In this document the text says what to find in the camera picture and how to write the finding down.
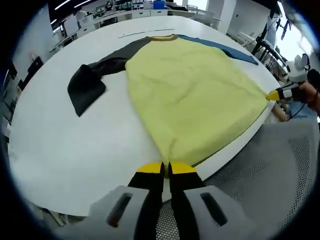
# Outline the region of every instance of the sleeve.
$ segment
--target sleeve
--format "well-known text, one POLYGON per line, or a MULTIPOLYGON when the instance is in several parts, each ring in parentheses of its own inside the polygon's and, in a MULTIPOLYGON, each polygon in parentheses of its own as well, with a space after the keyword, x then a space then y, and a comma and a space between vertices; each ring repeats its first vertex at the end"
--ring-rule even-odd
POLYGON ((80 66, 67 87, 75 113, 79 117, 106 91, 106 86, 101 81, 102 76, 124 71, 126 62, 149 42, 147 37, 133 41, 100 61, 80 66))
POLYGON ((185 35, 178 35, 178 36, 179 36, 179 38, 184 39, 184 40, 188 40, 188 41, 200 43, 200 44, 203 44, 203 45, 206 45, 209 47, 221 49, 229 58, 242 60, 242 61, 245 61, 248 63, 252 63, 254 65, 259 65, 258 62, 252 56, 249 56, 249 55, 247 55, 241 51, 238 51, 232 47, 225 46, 225 45, 222 45, 222 44, 214 42, 214 41, 200 39, 198 37, 190 37, 190 36, 185 36, 185 35))

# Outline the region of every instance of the blue box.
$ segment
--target blue box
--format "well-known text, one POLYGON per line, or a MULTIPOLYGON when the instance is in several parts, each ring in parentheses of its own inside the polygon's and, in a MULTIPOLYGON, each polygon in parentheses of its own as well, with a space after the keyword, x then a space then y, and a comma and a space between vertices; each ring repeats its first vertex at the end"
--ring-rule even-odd
POLYGON ((165 1, 153 1, 153 9, 165 9, 165 1))

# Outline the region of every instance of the ceiling light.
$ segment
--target ceiling light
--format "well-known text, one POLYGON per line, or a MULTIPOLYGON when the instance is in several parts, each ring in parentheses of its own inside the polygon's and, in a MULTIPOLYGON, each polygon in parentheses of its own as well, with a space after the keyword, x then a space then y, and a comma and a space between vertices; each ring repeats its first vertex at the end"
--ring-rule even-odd
POLYGON ((77 7, 81 6, 82 4, 85 4, 85 3, 90 2, 90 1, 91 1, 91 0, 86 0, 86 1, 84 1, 84 2, 82 2, 82 3, 80 3, 80 4, 78 4, 77 6, 74 6, 74 8, 77 8, 77 7))
POLYGON ((61 8, 63 5, 65 5, 67 2, 70 2, 71 0, 66 0, 63 3, 61 3, 59 6, 57 6, 54 10, 57 10, 59 8, 61 8))
POLYGON ((53 33, 55 34, 56 31, 58 31, 59 29, 61 29, 61 26, 58 26, 56 29, 53 30, 53 33))

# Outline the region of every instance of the desk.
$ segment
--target desk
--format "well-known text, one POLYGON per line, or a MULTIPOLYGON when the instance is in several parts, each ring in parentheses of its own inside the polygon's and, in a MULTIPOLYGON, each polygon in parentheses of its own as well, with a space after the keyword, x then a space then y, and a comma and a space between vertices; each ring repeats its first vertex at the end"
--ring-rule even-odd
POLYGON ((263 47, 264 51, 262 55, 260 56, 259 60, 261 61, 263 57, 265 56, 266 52, 268 51, 272 56, 275 57, 275 59, 280 60, 284 66, 286 66, 286 61, 284 58, 269 44, 267 44, 264 40, 262 40, 260 37, 257 37, 256 39, 257 45, 252 51, 252 54, 255 55, 258 52, 258 48, 263 47))
MULTIPOLYGON (((96 62, 137 39, 170 34, 198 37, 250 54, 217 30, 180 16, 122 21, 73 41, 39 69, 16 105, 9 160, 12 176, 25 198, 55 212, 87 216, 92 203, 116 186, 127 185, 137 168, 161 159, 132 106, 124 71, 102 78, 108 91, 81 117, 75 113, 67 86, 81 64, 96 62)), ((261 63, 233 61, 266 93, 279 87, 261 63)), ((247 144, 273 105, 270 102, 246 132, 196 167, 202 179, 247 144)), ((168 182, 164 200, 168 199, 166 193, 168 182)))
MULTIPOLYGON (((181 10, 172 10, 172 9, 146 9, 146 10, 131 10, 131 11, 125 11, 120 10, 116 12, 112 12, 109 14, 106 14, 102 17, 95 18, 87 27, 94 26, 94 28, 99 29, 104 27, 104 22, 107 22, 106 25, 113 24, 114 22, 122 22, 124 20, 131 20, 136 18, 142 18, 142 17, 154 17, 154 16, 182 16, 186 18, 192 18, 196 13, 191 11, 181 11, 181 10)), ((217 17, 213 17, 213 19, 217 22, 217 28, 218 24, 221 21, 217 17)), ((58 42, 51 50, 50 52, 54 51, 56 48, 64 44, 67 40, 72 40, 73 36, 78 37, 78 32, 81 31, 84 27, 80 28, 78 31, 76 31, 73 35, 66 37, 65 39, 58 42)))

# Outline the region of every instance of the cable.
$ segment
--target cable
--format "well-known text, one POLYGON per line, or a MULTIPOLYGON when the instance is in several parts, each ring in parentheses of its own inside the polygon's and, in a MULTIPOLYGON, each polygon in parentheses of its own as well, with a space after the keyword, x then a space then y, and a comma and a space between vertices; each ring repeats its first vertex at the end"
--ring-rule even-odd
POLYGON ((267 51, 267 54, 266 54, 266 56, 265 56, 265 59, 264 59, 263 64, 265 64, 265 63, 266 63, 266 61, 268 60, 268 58, 269 58, 269 54, 270 54, 270 52, 269 52, 269 51, 267 51))
MULTIPOLYGON (((271 25, 269 26, 269 28, 266 30, 266 34, 267 34, 267 32, 270 30, 270 28, 272 27, 272 25, 276 22, 276 21, 278 21, 278 19, 276 19, 276 20, 274 20, 272 23, 271 23, 271 25)), ((252 42, 249 42, 247 45, 245 45, 245 46, 243 46, 244 48, 246 48, 247 46, 249 46, 250 44, 252 44, 254 41, 256 41, 257 40, 257 38, 258 37, 260 37, 261 35, 262 35, 262 33, 260 33, 259 34, 259 36, 257 36, 256 37, 256 39, 255 40, 253 40, 252 42)))
POLYGON ((291 117, 289 117, 289 119, 287 120, 287 121, 289 121, 289 120, 291 120, 293 117, 295 117, 298 113, 300 113, 300 111, 305 107, 305 103, 302 105, 302 107, 299 109, 299 111, 297 111, 293 116, 291 116, 291 117))
POLYGON ((268 59, 269 53, 270 52, 268 51, 267 54, 261 59, 262 64, 265 64, 266 60, 268 59))
POLYGON ((275 63, 275 59, 272 58, 271 61, 268 64, 268 67, 271 68, 271 66, 275 63))
POLYGON ((262 49, 262 48, 263 48, 263 46, 259 47, 256 52, 258 53, 260 51, 260 49, 262 49))

